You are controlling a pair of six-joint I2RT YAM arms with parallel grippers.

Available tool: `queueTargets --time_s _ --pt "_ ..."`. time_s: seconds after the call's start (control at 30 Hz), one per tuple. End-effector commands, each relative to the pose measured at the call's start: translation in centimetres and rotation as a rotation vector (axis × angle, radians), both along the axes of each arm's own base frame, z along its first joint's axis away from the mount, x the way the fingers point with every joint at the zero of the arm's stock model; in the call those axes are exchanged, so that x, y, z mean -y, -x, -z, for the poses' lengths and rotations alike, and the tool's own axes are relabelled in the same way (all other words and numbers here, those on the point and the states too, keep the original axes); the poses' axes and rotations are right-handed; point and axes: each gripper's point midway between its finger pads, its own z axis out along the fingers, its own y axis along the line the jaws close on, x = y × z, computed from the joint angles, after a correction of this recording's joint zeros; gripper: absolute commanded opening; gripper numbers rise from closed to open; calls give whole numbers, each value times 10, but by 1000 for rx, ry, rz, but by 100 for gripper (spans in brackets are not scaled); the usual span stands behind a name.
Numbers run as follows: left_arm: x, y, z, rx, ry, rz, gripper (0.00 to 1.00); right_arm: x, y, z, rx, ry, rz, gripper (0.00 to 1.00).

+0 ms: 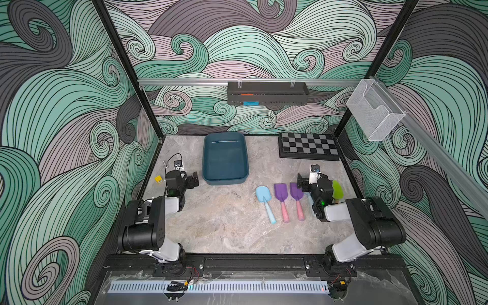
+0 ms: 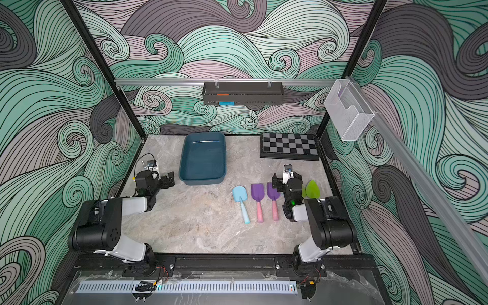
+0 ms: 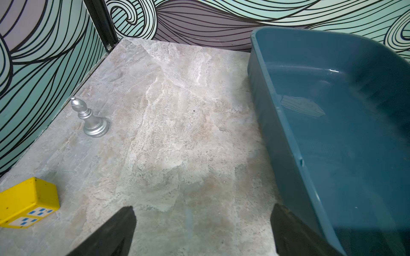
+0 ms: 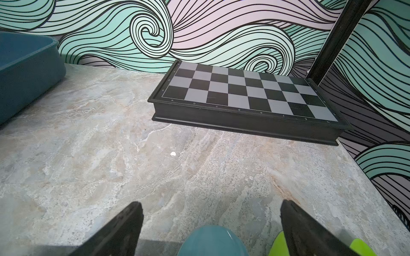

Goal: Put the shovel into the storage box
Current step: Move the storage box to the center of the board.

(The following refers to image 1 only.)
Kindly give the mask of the purple shovel pink handle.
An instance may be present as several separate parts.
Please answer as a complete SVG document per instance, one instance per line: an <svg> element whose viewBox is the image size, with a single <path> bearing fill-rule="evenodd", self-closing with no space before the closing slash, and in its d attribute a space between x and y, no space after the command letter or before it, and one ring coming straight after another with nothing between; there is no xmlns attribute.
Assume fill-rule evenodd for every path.
<svg viewBox="0 0 488 305"><path fill-rule="evenodd" d="M274 184L274 192L275 192L274 195L275 195L276 199L278 199L280 201L283 222L289 223L290 218L289 218L287 207L285 204L285 201L288 197L287 185L284 183Z"/></svg>
<svg viewBox="0 0 488 305"><path fill-rule="evenodd" d="M291 192L291 197L296 201L297 217L300 221L304 221L305 216L301 205L301 198L303 197L303 192L295 182L290 183L290 192Z"/></svg>

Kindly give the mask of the green shovel yellow handle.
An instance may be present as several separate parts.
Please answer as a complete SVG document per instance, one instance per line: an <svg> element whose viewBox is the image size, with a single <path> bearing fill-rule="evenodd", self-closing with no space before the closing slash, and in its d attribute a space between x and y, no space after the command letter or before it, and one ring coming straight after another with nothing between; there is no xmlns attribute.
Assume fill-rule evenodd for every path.
<svg viewBox="0 0 488 305"><path fill-rule="evenodd" d="M340 202L340 200L344 197L343 189L338 181L333 180L332 182L333 193L332 197L336 203Z"/></svg>

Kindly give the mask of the teal storage box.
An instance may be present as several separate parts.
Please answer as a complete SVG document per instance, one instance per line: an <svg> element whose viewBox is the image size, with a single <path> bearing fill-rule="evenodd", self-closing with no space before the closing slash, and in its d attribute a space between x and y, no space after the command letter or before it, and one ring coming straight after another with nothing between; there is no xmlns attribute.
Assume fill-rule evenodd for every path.
<svg viewBox="0 0 488 305"><path fill-rule="evenodd" d="M202 177L207 184L242 184L248 176L249 157L245 136L242 133L212 133L205 137Z"/></svg>

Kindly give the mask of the light blue shovel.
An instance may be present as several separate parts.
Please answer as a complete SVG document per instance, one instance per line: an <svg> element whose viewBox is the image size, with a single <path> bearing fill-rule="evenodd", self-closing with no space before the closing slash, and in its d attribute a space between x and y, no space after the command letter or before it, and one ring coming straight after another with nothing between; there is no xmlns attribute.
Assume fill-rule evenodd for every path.
<svg viewBox="0 0 488 305"><path fill-rule="evenodd" d="M271 200L271 193L268 187L266 186L259 186L255 190L256 197L260 203L263 203L269 218L270 223L276 224L277 220L275 219L274 213L269 206L269 201Z"/></svg>

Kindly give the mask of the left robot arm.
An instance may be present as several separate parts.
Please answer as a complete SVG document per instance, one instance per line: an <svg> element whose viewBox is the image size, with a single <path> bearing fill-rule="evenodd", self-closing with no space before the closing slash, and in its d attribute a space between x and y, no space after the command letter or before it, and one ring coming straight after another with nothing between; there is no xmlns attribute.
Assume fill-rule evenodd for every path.
<svg viewBox="0 0 488 305"><path fill-rule="evenodd" d="M183 246L166 237L166 217L183 210L186 191L200 185L198 173L173 170L165 178L163 196L133 200L127 205L118 235L122 252L146 254L159 263L184 260Z"/></svg>

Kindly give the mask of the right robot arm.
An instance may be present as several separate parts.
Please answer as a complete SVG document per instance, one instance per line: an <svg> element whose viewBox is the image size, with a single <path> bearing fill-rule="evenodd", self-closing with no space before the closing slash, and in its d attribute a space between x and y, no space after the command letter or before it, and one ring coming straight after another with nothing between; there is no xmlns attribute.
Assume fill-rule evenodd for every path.
<svg viewBox="0 0 488 305"><path fill-rule="evenodd" d="M322 265L327 274L350 273L358 258L406 241L404 227L383 199L352 198L335 203L333 181L320 172L310 172L308 178L298 174L296 184L310 194L311 208L319 221L352 223L354 233L326 248Z"/></svg>

